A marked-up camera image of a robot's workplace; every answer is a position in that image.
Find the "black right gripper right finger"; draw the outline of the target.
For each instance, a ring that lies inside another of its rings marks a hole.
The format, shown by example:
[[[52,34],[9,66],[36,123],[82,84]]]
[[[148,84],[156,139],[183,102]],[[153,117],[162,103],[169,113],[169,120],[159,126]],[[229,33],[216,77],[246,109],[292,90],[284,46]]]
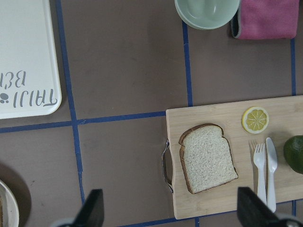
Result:
[[[243,227],[284,226],[284,222],[279,220],[249,187],[238,188],[237,217]]]

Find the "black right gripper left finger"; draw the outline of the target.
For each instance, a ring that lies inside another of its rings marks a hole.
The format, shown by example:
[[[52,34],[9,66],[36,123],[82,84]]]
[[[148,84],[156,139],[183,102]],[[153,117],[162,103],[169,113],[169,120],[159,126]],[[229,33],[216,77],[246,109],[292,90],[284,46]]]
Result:
[[[92,190],[78,215],[73,227],[101,227],[104,222],[104,200],[102,189]]]

